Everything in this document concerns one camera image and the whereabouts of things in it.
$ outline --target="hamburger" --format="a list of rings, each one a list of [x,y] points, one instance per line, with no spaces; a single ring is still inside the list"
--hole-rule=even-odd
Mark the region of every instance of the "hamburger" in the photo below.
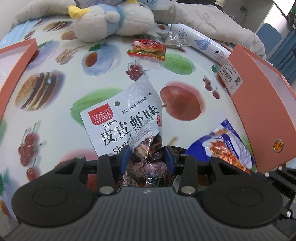
[[[15,106],[24,110],[38,110],[49,98],[57,76],[49,72],[31,75],[22,85]]]

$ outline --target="white duck plush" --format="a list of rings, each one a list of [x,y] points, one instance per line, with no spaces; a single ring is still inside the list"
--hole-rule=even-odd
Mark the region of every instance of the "white duck plush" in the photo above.
[[[116,7],[98,4],[80,9],[69,6],[76,37],[84,42],[97,42],[111,34],[133,36],[146,33],[154,25],[152,11],[137,0]]]

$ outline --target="white sticker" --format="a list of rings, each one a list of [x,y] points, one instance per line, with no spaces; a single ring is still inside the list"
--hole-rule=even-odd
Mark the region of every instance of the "white sticker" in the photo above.
[[[219,75],[231,95],[233,95],[243,83],[242,78],[239,76],[238,72],[229,60],[227,60],[223,65]]]

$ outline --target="cherry stem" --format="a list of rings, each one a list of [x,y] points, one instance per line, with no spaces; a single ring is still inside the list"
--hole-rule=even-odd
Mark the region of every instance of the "cherry stem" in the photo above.
[[[36,148],[34,148],[33,151],[37,150],[41,145],[42,143],[40,143]]]
[[[24,135],[22,137],[22,143],[21,143],[21,145],[24,143],[24,138],[25,138],[26,133],[27,133],[27,130],[25,130],[25,133],[24,133]]]
[[[37,157],[35,157],[35,160],[34,160],[34,162],[33,162],[33,166],[32,166],[32,168],[33,168],[33,167],[34,167],[34,165],[35,165],[36,159],[37,159]]]
[[[37,122],[34,124],[33,130],[32,130],[32,134],[33,134],[33,132],[35,130],[36,125],[37,125]]]

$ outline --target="blue chair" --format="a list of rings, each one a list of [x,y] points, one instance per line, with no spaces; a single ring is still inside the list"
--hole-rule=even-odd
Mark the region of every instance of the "blue chair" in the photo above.
[[[281,34],[268,23],[259,29],[257,36],[264,44],[266,56],[281,40]]]

